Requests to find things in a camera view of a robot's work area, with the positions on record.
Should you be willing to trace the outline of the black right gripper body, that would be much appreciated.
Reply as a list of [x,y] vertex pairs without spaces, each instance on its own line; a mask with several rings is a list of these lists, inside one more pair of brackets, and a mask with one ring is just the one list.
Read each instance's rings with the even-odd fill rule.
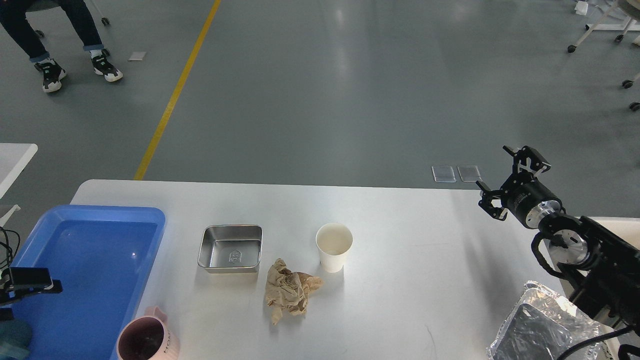
[[537,229],[543,218],[563,209],[562,201],[530,173],[510,175],[503,191],[503,207],[528,229]]

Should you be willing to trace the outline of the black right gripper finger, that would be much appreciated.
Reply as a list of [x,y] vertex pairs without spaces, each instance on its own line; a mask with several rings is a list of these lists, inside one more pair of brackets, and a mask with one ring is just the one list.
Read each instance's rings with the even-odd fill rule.
[[508,209],[504,205],[495,206],[494,201],[498,200],[502,204],[503,199],[506,198],[510,185],[506,187],[502,186],[499,189],[491,190],[485,182],[482,180],[476,180],[475,184],[480,188],[480,201],[478,205],[482,208],[492,219],[498,221],[505,221],[508,215]]
[[512,171],[507,180],[505,180],[505,185],[522,185],[534,182],[540,174],[546,173],[552,168],[550,162],[530,146],[512,148],[503,145],[502,149],[513,159]]

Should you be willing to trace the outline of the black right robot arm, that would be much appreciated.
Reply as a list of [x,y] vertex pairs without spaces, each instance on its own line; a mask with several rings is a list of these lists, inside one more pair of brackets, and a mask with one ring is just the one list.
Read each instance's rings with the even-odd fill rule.
[[573,287],[569,301],[595,320],[602,312],[622,328],[570,346],[558,358],[589,346],[639,333],[639,250],[601,223],[587,216],[567,214],[562,201],[539,175],[551,169],[535,148],[503,150],[512,158],[511,173],[498,189],[481,180],[478,205],[493,219],[512,214],[524,227],[535,230],[530,248],[547,274]]

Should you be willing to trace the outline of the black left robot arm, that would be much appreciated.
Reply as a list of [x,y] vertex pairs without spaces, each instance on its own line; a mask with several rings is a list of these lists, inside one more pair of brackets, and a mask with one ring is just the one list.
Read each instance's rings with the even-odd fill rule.
[[4,227],[1,231],[1,285],[0,285],[0,321],[13,321],[13,310],[9,305],[18,303],[26,297],[39,294],[60,294],[63,292],[61,280],[51,277],[48,268],[12,266],[16,259],[16,251],[10,245],[10,234],[17,237],[18,246],[21,237],[18,232]]

